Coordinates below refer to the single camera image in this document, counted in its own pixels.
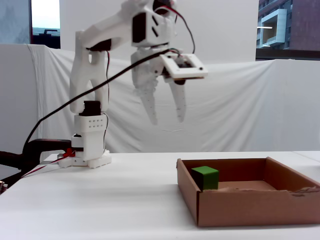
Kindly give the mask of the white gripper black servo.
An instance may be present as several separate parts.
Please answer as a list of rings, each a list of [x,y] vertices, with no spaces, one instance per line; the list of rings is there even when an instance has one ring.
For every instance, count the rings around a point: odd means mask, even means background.
[[[131,55],[131,63],[134,64],[144,58],[166,50],[168,50],[167,47],[138,47],[136,52]],[[140,96],[147,116],[153,125],[158,124],[154,92],[158,85],[157,78],[162,75],[164,68],[165,65],[162,58],[157,56],[140,63],[131,72],[135,91]],[[186,114],[186,80],[175,80],[168,75],[165,75],[163,79],[165,83],[169,84],[176,106],[177,119],[182,123]]]

